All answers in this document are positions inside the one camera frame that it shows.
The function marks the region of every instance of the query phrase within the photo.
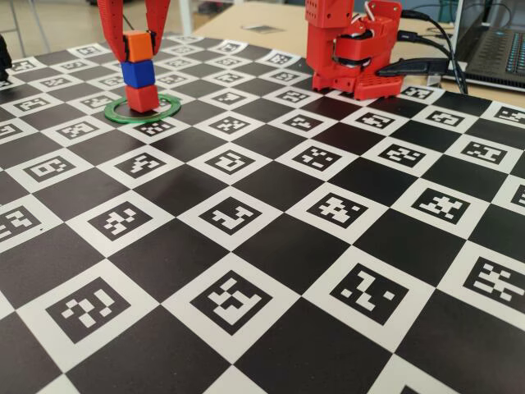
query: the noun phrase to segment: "green ring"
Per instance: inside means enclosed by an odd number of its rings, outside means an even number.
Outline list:
[[[171,106],[163,112],[156,113],[149,117],[123,117],[115,112],[116,108],[126,103],[128,100],[125,97],[119,98],[115,101],[110,102],[104,109],[104,115],[110,121],[116,121],[117,123],[150,123],[152,121],[160,121],[165,117],[169,117],[180,110],[180,100],[177,97],[170,96],[169,94],[159,93],[160,99],[165,99]]]

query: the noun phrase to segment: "cable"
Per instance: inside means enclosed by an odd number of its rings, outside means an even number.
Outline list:
[[[468,94],[468,87],[467,87],[467,81],[465,79],[465,75],[463,73],[463,70],[461,70],[461,67],[458,67],[458,62],[456,60],[456,56],[454,53],[454,48],[452,48],[452,43],[450,42],[450,38],[445,32],[445,30],[441,27],[439,23],[434,21],[430,16],[427,14],[424,14],[419,11],[414,10],[403,10],[401,12],[402,18],[409,18],[409,19],[419,19],[420,21],[427,21],[432,23],[440,32],[443,34],[443,36],[446,39],[446,42],[449,46],[450,50],[450,60],[452,61],[452,70],[454,71],[454,77],[456,79],[456,83],[458,84],[459,91],[462,94]]]

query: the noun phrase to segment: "red robotic arm base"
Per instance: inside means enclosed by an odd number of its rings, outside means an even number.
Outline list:
[[[307,0],[307,63],[313,88],[353,93],[358,100],[399,94],[403,77],[376,76],[390,63],[401,4],[374,0],[370,16],[353,18],[354,0]]]

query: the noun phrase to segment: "orange cube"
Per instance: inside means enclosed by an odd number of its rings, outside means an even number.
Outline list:
[[[129,62],[142,62],[153,57],[151,36],[147,31],[130,30],[124,32]]]

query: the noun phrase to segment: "red cube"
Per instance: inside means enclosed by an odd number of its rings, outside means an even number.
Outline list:
[[[157,86],[149,85],[143,88],[126,86],[128,106],[136,112],[147,112],[159,106]]]

